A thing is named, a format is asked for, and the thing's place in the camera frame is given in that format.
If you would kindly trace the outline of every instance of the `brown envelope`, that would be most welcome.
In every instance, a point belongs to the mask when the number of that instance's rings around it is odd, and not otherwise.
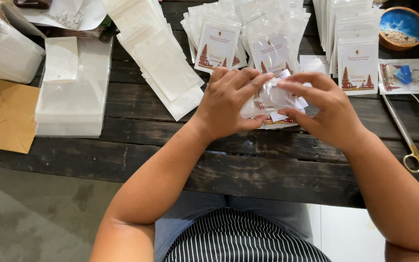
[[[39,88],[0,80],[0,149],[27,154],[35,137]]]

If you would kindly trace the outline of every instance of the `table surface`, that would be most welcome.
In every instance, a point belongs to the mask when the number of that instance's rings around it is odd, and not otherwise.
[[[203,2],[212,0],[161,3],[174,36],[187,57],[190,57],[188,39],[180,21],[188,7]],[[311,0],[305,0],[304,4],[312,15],[299,54],[324,55]],[[400,53],[380,48],[379,57],[419,58],[419,46]],[[208,82],[208,73],[196,72]],[[38,86],[40,76],[41,71],[31,83],[32,86]],[[399,160],[409,153],[384,101],[378,95],[349,98],[363,124],[377,134]],[[410,95],[393,95],[389,98],[419,148],[418,103]],[[306,108],[310,115],[316,111],[317,108],[312,105]],[[125,182],[194,112],[176,122],[146,84],[137,64],[116,40],[100,138],[35,138],[27,155],[0,150],[0,166]],[[216,140],[208,150],[230,154],[204,153],[192,171],[185,190],[364,207],[357,182],[343,154],[318,141],[301,127],[241,132]],[[414,176],[419,181],[419,173]]]

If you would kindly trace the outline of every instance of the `finger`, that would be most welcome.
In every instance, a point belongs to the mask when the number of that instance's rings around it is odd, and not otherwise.
[[[304,112],[300,112],[295,108],[284,108],[277,111],[279,115],[288,116],[297,122],[301,127],[305,128],[310,134],[316,134],[320,130],[320,124]]]
[[[223,76],[227,74],[227,72],[229,72],[229,69],[227,69],[226,67],[223,67],[223,66],[216,67],[216,69],[214,69],[214,72],[211,74],[208,84],[212,84],[214,82],[221,80],[221,78],[223,78]]]
[[[221,78],[221,81],[224,83],[229,82],[239,71],[239,69],[230,70],[229,72],[227,72],[227,74],[223,76],[223,78]]]
[[[319,109],[323,109],[327,103],[327,98],[330,96],[327,92],[317,88],[303,86],[299,82],[277,82],[278,88],[287,90],[297,96],[304,97],[306,100],[312,102]]]
[[[249,80],[260,75],[260,71],[254,68],[244,68],[240,72],[238,72],[230,81],[229,84],[234,86],[235,89],[241,88],[245,85]]]
[[[313,87],[316,87],[324,91],[329,91],[333,88],[338,88],[338,86],[332,78],[319,72],[302,72],[298,74],[293,74],[285,80],[300,83],[310,82]]]
[[[246,85],[242,86],[238,91],[238,96],[245,103],[251,96],[255,94],[267,81],[272,79],[273,73],[260,74]]]
[[[256,116],[253,119],[249,119],[249,118],[242,118],[242,125],[241,125],[241,129],[242,130],[253,130],[253,129],[257,129],[260,128],[263,125],[263,122],[266,121],[266,119],[268,119],[268,115],[260,115],[260,116]]]

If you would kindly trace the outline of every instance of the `wooden bowl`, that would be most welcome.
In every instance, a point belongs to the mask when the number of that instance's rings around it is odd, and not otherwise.
[[[395,51],[405,51],[419,45],[419,14],[410,8],[396,7],[386,9],[381,17],[379,33],[379,43]],[[385,32],[392,31],[398,34],[402,41],[415,38],[416,42],[412,44],[398,43],[393,41],[389,34]]]

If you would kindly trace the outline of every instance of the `black and white striped fabric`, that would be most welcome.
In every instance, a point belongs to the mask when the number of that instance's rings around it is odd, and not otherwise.
[[[330,262],[319,249],[266,219],[220,208],[176,239],[165,262]]]

